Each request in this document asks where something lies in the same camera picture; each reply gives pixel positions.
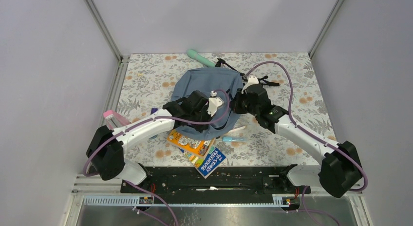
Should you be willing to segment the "blue grey backpack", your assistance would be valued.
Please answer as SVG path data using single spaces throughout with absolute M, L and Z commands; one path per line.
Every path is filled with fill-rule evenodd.
M 210 92 L 216 89 L 226 91 L 230 100 L 232 100 L 237 90 L 242 87 L 241 75 L 235 70 L 218 67 L 192 69 L 186 71 L 177 81 L 171 95 L 171 101 L 187 97 L 195 90 L 210 96 Z M 190 139 L 211 140 L 233 129 L 239 118 L 239 114 L 229 111 L 221 120 L 207 125 L 202 132 L 198 132 L 190 126 L 179 126 L 176 131 Z

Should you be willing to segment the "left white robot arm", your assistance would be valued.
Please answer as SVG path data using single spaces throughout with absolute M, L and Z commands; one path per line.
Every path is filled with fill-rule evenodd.
M 216 112 L 225 106 L 229 109 L 229 96 L 218 96 L 211 91 L 210 97 L 200 91 L 193 91 L 188 97 L 168 102 L 155 113 L 131 124 L 109 129 L 102 126 L 96 131 L 87 151 L 87 161 L 83 167 L 86 177 L 99 175 L 102 180 L 114 178 L 132 183 L 139 192 L 150 189 L 151 180 L 144 168 L 124 158 L 124 154 L 138 143 L 179 126 L 192 125 L 203 131 L 208 125 L 221 120 Z

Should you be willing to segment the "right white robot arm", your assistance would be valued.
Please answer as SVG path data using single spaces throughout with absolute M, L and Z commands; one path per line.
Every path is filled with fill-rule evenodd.
M 261 127 L 293 142 L 318 162 L 317 165 L 293 165 L 279 180 L 284 192 L 311 186 L 340 198 L 348 191 L 366 188 L 366 173 L 354 144 L 327 139 L 296 122 L 288 110 L 271 103 L 261 84 L 239 88 L 230 107 L 236 114 L 253 115 Z

